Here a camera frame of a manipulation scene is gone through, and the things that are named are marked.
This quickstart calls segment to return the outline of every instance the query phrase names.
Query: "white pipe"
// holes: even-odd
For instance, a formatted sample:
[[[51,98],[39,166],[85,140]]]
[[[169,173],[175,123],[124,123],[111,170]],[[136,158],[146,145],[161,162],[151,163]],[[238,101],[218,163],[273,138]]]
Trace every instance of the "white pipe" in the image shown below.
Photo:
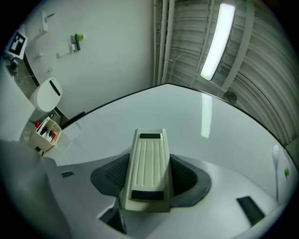
[[[168,4],[168,0],[163,0],[162,21],[161,21],[161,38],[160,38],[160,53],[159,53],[159,68],[158,68],[157,84],[160,84],[161,77],[162,77],[162,64],[163,64],[163,56],[164,56],[166,20],[167,20],[167,4]]]
[[[159,6],[159,18],[158,18],[158,24],[156,25],[156,30],[157,30],[157,39],[156,39],[156,73],[154,75],[155,77],[155,82],[154,85],[157,85],[157,77],[158,77],[158,65],[159,65],[159,53],[157,54],[157,51],[160,52],[160,40],[161,40],[161,22],[162,22],[162,0],[158,0],[157,7]]]
[[[157,19],[156,19],[156,7],[157,0],[154,0],[154,75],[153,75],[153,86],[155,86],[156,79],[156,61],[157,61]]]
[[[209,16],[209,24],[207,26],[207,31],[206,31],[206,39],[205,39],[205,42],[204,42],[204,46],[202,47],[201,51],[200,51],[200,58],[199,58],[199,61],[197,63],[197,66],[196,66],[196,69],[195,69],[195,72],[194,72],[194,75],[193,75],[193,78],[192,78],[192,82],[190,84],[190,87],[192,87],[193,83],[194,83],[194,80],[196,78],[196,73],[197,73],[197,70],[202,62],[202,58],[203,56],[205,55],[205,51],[206,51],[206,45],[207,45],[207,42],[208,42],[208,38],[210,36],[210,32],[211,32],[211,25],[212,25],[212,21],[213,21],[213,14],[214,14],[214,5],[215,5],[215,0],[212,0],[212,3],[211,3],[211,11],[210,11],[210,16]]]
[[[173,29],[174,3],[175,3],[175,0],[169,0],[168,26],[167,26],[167,37],[166,37],[166,46],[165,46],[165,61],[164,61],[163,76],[162,76],[162,80],[161,80],[162,84],[166,82],[166,76],[167,76],[167,70],[168,70],[172,29]]]

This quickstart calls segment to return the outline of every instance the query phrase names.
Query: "white cable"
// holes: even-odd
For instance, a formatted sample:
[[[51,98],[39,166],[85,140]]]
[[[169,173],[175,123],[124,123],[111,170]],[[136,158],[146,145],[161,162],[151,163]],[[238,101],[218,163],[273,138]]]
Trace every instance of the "white cable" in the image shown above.
[[[24,79],[24,78],[27,78],[27,77],[36,77],[36,76],[41,76],[41,75],[43,75],[43,74],[46,74],[46,73],[49,73],[49,71],[47,71],[47,72],[44,72],[44,73],[41,73],[41,74],[37,74],[37,75],[25,76],[25,77],[17,78],[17,79],[15,79],[15,80],[21,80],[21,79]]]

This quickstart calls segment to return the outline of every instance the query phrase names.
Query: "white tabletop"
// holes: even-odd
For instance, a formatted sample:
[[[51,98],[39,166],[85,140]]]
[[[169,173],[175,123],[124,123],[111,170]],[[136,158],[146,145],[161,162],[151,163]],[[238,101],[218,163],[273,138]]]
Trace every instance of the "white tabletop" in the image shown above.
[[[171,84],[119,99],[79,119],[64,130],[69,146],[55,146],[44,156],[57,165],[89,162],[129,153],[137,128],[166,129],[171,154],[234,169],[276,196],[271,151],[279,147],[279,165],[290,178],[298,172],[279,142],[254,119],[207,94]]]

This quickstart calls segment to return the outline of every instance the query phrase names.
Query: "white wall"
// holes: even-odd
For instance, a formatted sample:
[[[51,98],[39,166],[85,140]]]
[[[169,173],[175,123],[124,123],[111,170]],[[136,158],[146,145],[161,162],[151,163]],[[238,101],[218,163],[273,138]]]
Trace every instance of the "white wall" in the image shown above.
[[[58,108],[71,118],[82,111],[151,86],[153,74],[152,0],[49,0],[28,16],[28,40],[38,33],[41,10],[49,32],[26,49],[41,83],[54,76],[63,95]],[[81,51],[68,52],[67,38],[86,34]],[[36,57],[39,52],[45,56]]]

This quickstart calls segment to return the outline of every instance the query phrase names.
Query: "ceiling light fixture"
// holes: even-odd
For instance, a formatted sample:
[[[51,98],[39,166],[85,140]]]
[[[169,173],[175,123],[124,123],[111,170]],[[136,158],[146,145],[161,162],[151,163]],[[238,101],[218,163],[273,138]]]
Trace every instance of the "ceiling light fixture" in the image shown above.
[[[231,28],[233,26],[235,7],[226,3],[221,3],[215,33],[205,64],[200,76],[210,81],[214,76],[219,62],[226,48]]]

